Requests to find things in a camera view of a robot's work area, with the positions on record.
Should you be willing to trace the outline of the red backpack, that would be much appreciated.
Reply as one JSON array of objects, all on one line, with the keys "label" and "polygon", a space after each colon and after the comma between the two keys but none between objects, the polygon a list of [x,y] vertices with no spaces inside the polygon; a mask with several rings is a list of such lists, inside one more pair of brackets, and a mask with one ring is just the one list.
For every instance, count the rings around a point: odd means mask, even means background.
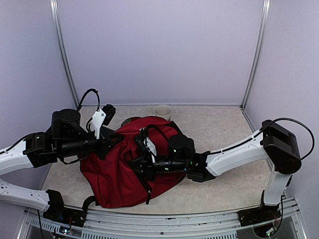
[{"label": "red backpack", "polygon": [[160,117],[134,117],[116,130],[124,138],[118,142],[101,160],[92,153],[81,161],[80,171],[89,182],[97,204],[103,208],[114,209],[132,207],[148,203],[169,189],[179,184],[186,176],[184,172],[158,174],[155,181],[146,180],[136,174],[129,163],[142,156],[134,137],[142,128],[149,125],[149,138],[155,144],[160,156],[168,154],[167,140],[181,133],[173,121]]}]

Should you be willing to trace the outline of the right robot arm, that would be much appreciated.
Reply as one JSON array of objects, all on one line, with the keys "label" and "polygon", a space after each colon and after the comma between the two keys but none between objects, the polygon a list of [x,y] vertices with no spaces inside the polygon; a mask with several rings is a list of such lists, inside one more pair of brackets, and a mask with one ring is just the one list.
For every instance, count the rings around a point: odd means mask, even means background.
[{"label": "right robot arm", "polygon": [[260,206],[240,210],[241,226],[249,226],[283,217],[282,195],[294,173],[299,171],[304,157],[300,156],[296,136],[280,126],[280,119],[265,120],[259,130],[228,148],[196,153],[194,141],[182,133],[165,138],[167,155],[161,156],[150,139],[147,126],[140,130],[134,141],[142,155],[129,162],[142,182],[154,181],[159,174],[185,172],[195,182],[205,182],[234,168],[248,163],[269,159],[273,164],[266,189],[262,192]]}]

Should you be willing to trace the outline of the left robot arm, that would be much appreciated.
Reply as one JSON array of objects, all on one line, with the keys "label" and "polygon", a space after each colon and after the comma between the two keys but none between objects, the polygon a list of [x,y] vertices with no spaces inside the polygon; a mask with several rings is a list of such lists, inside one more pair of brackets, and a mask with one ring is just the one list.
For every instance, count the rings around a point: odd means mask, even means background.
[{"label": "left robot arm", "polygon": [[[110,149],[122,139],[113,130],[106,128],[115,112],[112,105],[97,109],[89,121],[88,131],[80,126],[81,115],[77,110],[54,112],[51,127],[46,132],[28,134],[0,152],[1,175],[63,162],[72,156],[77,157],[76,162],[90,154],[104,160]],[[39,210],[44,218],[55,222],[82,227],[88,207],[95,201],[95,197],[87,198],[81,209],[73,209],[64,205],[58,191],[32,190],[1,180],[0,200]]]}]

